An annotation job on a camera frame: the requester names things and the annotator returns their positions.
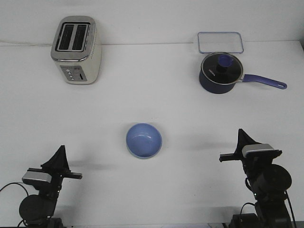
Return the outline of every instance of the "white wall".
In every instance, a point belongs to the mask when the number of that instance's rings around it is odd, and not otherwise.
[[[187,43],[199,31],[245,41],[304,38],[303,0],[1,0],[0,40],[52,43],[69,15],[99,23],[103,44]]]

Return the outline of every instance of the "silver toaster top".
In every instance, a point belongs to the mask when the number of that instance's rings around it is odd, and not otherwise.
[[[55,61],[79,62],[91,53],[95,37],[95,21],[87,16],[63,18],[58,26],[51,50]]]

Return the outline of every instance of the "blue bowl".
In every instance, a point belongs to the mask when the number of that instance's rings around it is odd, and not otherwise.
[[[161,134],[147,123],[138,123],[131,127],[126,142],[129,152],[141,159],[153,157],[162,147]]]

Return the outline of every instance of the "black cable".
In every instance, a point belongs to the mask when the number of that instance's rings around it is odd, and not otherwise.
[[[29,196],[29,192],[26,190],[26,188],[23,186],[23,185],[21,185],[21,184],[19,184],[19,183],[17,183],[17,182],[12,182],[12,183],[9,183],[9,184],[7,184],[7,185],[5,185],[4,187],[2,187],[2,189],[0,189],[0,191],[2,191],[3,189],[5,189],[7,186],[9,186],[9,185],[11,185],[11,184],[17,184],[17,185],[19,185],[20,187],[22,187],[23,189],[24,189],[24,191],[27,193],[27,196]]]
[[[250,184],[248,182],[248,178],[245,178],[245,185],[249,189],[249,191],[252,191],[251,186],[250,186]]]
[[[29,227],[29,226],[25,223],[25,220],[23,220],[23,224],[24,224],[25,227],[27,227],[27,228]]]
[[[240,222],[240,223],[241,223],[242,211],[243,211],[243,208],[245,207],[245,205],[252,205],[252,206],[254,206],[253,203],[249,203],[249,202],[245,203],[245,204],[242,206],[241,211],[240,211],[240,213],[239,213],[239,222]]]
[[[226,223],[222,223],[223,228],[228,228],[228,226],[226,225]]]
[[[23,220],[20,221],[20,223],[18,223],[17,227],[19,227],[21,225],[21,223],[23,222]]]
[[[287,191],[285,191],[285,194],[286,194],[286,196],[287,196],[287,200],[288,200],[288,204],[289,204],[289,208],[290,208],[291,216],[293,217],[293,221],[294,221],[294,228],[296,228],[296,223],[295,223],[295,215],[294,215],[293,207],[291,206],[291,202],[290,202],[289,195],[288,195]]]

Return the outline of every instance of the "toaster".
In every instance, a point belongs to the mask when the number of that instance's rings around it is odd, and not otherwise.
[[[101,49],[95,21],[87,16],[69,16],[58,26],[51,57],[66,82],[90,84],[98,76]]]

